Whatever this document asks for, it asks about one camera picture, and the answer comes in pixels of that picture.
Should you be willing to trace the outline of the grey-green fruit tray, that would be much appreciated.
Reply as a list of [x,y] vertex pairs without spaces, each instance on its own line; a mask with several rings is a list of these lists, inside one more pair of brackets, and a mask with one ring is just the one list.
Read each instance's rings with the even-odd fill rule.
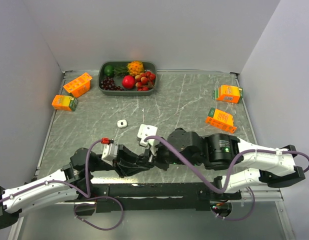
[[108,96],[150,96],[158,86],[157,68],[148,61],[107,61],[100,68],[97,86]]

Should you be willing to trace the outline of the black earbud charging case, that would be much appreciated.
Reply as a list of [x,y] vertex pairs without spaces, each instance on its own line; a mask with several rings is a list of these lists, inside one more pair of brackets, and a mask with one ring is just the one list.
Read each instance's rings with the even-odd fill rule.
[[153,158],[154,156],[151,153],[148,155],[140,154],[137,157],[136,164],[144,168],[152,169],[155,166]]

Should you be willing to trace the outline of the red lychee bunch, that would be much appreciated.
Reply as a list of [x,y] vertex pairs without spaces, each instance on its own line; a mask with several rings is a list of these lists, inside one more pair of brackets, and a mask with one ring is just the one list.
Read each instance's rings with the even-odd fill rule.
[[156,74],[151,71],[146,71],[136,75],[134,80],[137,91],[149,91],[154,89],[156,78]]

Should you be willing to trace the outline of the dark grape bunch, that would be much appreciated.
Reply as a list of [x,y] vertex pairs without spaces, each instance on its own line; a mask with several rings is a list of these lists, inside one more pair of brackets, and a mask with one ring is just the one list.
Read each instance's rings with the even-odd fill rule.
[[112,77],[105,77],[99,83],[99,86],[102,90],[105,91],[124,91],[123,87],[116,85]]

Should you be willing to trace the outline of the green leafy sprig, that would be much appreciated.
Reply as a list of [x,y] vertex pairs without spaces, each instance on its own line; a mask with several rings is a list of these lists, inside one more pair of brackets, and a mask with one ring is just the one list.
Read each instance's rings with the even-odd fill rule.
[[114,76],[127,76],[129,75],[129,70],[127,66],[114,66]]

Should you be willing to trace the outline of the green lime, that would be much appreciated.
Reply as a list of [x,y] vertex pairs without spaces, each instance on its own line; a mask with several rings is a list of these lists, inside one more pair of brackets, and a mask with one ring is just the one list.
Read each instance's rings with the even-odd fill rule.
[[104,75],[107,77],[113,77],[115,74],[115,68],[112,65],[107,65],[104,67]]

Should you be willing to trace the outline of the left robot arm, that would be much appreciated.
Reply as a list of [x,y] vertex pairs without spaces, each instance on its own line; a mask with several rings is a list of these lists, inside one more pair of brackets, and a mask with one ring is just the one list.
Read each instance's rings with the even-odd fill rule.
[[107,195],[96,193],[93,172],[114,171],[130,177],[153,168],[150,149],[137,155],[124,145],[106,144],[101,154],[91,148],[79,148],[70,163],[36,181],[5,189],[0,186],[0,230],[15,224],[20,217],[55,203],[82,200],[97,201]]

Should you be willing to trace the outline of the aluminium frame rail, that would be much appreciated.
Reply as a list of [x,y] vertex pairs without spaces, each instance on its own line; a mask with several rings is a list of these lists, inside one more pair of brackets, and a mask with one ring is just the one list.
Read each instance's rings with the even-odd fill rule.
[[[253,190],[254,198],[256,202],[283,202],[282,194],[278,190]],[[243,201],[252,201],[253,194],[249,190],[241,192]]]

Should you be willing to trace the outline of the orange box back left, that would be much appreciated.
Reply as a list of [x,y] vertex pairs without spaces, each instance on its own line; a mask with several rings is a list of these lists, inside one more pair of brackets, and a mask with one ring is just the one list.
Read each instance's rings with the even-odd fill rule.
[[64,90],[75,98],[87,93],[91,87],[92,76],[87,72],[63,86]]

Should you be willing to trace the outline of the orange green box left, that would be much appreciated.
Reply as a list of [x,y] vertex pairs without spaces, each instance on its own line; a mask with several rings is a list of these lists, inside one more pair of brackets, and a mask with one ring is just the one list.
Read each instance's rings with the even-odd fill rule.
[[55,110],[74,112],[78,105],[78,100],[69,95],[56,95],[51,105]]

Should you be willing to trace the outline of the red apple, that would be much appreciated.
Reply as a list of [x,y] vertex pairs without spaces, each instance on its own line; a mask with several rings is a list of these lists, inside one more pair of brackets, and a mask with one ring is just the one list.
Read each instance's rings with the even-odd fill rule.
[[131,90],[136,84],[135,78],[131,75],[126,75],[122,80],[122,86],[125,89]]

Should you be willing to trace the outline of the white earbud charging case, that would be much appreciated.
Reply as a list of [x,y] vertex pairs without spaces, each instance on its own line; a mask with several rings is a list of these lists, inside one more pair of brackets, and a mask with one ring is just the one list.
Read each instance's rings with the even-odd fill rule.
[[118,121],[117,121],[117,127],[118,127],[119,129],[126,128],[127,126],[128,126],[127,120],[122,119],[122,120],[118,120]]

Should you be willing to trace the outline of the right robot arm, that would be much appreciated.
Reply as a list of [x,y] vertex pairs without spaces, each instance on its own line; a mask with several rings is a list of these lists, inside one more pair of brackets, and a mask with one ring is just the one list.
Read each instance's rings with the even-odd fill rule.
[[287,188],[305,179],[309,156],[300,151],[265,148],[251,144],[252,149],[239,152],[227,169],[225,178],[214,186],[167,140],[146,135],[145,143],[157,140],[172,152],[209,188],[218,199],[224,199],[243,188],[267,184],[270,188]]

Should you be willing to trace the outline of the orange box back right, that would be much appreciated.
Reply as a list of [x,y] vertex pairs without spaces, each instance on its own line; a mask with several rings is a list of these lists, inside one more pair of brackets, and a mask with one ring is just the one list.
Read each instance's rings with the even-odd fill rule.
[[238,86],[221,85],[213,91],[212,98],[216,101],[238,104],[243,98],[243,89]]

